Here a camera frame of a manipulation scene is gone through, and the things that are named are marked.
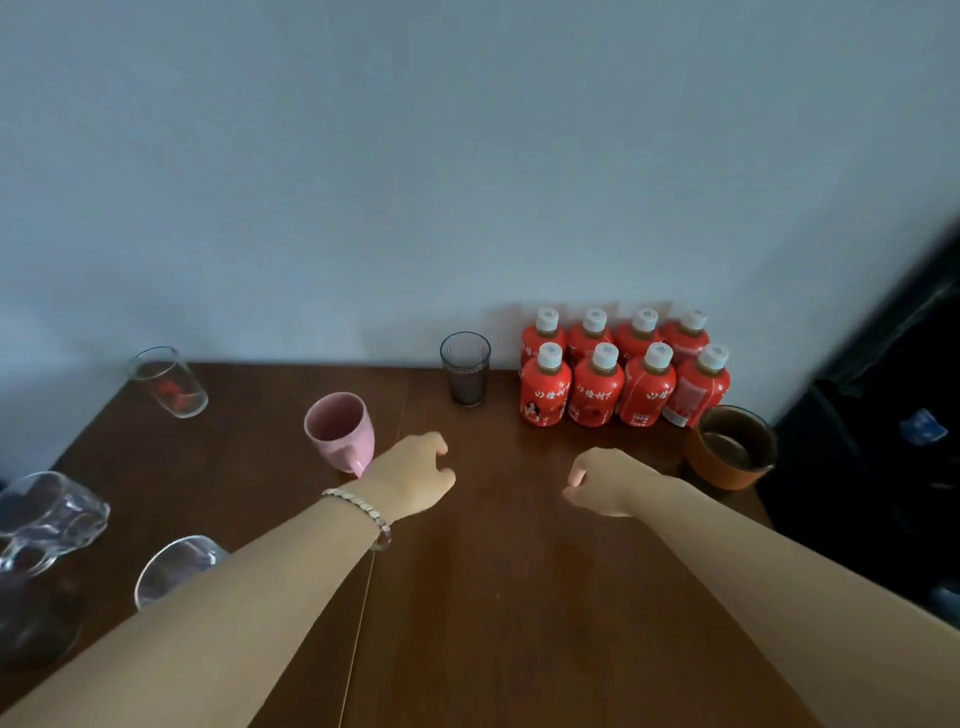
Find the forearm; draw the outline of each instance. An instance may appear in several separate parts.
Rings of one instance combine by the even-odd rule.
[[[247,725],[378,533],[324,498],[129,619],[0,726]]]
[[[629,508],[827,724],[955,721],[955,630],[677,478],[644,483]]]

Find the red plastic bottle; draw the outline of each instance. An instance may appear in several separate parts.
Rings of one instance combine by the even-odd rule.
[[[540,345],[536,359],[520,374],[520,417],[531,425],[549,427],[564,417],[573,374],[564,362],[564,349],[554,341]]]
[[[633,427],[649,427],[657,421],[667,398],[677,386],[677,373],[670,366],[673,350],[662,341],[654,342],[641,359],[627,364],[623,396],[616,414]]]
[[[590,359],[583,359],[573,372],[573,392],[567,412],[584,427],[605,425],[623,392],[623,369],[616,363],[619,352],[601,342]]]
[[[541,308],[537,311],[537,322],[528,326],[520,334],[520,371],[531,359],[537,358],[540,344],[548,341],[560,344],[566,349],[566,331],[560,326],[560,314],[553,308]]]
[[[710,337],[704,331],[706,325],[707,314],[693,310],[660,327],[660,337],[673,350],[673,365],[678,370],[686,360],[696,359],[710,343]]]
[[[677,427],[696,427],[700,416],[715,407],[730,389],[724,368],[727,347],[709,344],[696,359],[688,359],[677,372],[677,388],[663,408],[663,418]]]
[[[607,312],[603,308],[588,308],[580,324],[570,327],[566,344],[566,363],[576,369],[583,359],[589,361],[597,344],[613,343],[613,334],[607,328]]]
[[[659,340],[657,311],[638,309],[631,323],[621,324],[613,332],[613,342],[620,349],[620,366],[626,369],[627,362],[634,356],[642,359],[650,345]]]

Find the silver bracelet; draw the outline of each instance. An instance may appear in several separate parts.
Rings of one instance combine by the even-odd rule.
[[[379,511],[376,511],[373,506],[371,506],[361,497],[355,496],[353,493],[349,493],[343,488],[327,488],[325,491],[320,493],[320,497],[326,496],[338,497],[342,498],[343,500],[347,500],[370,516],[374,521],[376,521],[384,540],[381,541],[380,539],[377,539],[373,546],[370,547],[371,551],[382,551],[393,541],[394,537],[390,533],[390,525],[384,521],[383,516],[380,515]]]

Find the hand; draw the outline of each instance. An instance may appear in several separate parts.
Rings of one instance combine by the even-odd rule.
[[[623,450],[592,448],[573,461],[564,497],[601,516],[636,516],[636,493],[663,478]]]
[[[456,481],[450,468],[437,470],[446,455],[439,432],[407,435],[367,467],[353,491],[392,523],[436,504]]]

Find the clear drinking glass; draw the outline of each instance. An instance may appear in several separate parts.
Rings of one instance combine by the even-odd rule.
[[[147,562],[133,588],[137,610],[167,596],[198,573],[213,569],[229,553],[206,536],[185,536],[167,544]]]
[[[451,333],[440,345],[450,396],[455,402],[472,407],[487,393],[490,370],[490,342],[478,333]]]
[[[37,574],[64,553],[88,546],[107,527],[110,507],[63,473],[17,478],[0,491],[0,573]]]
[[[127,362],[127,376],[174,417],[199,415],[209,401],[204,388],[173,347],[140,352]]]

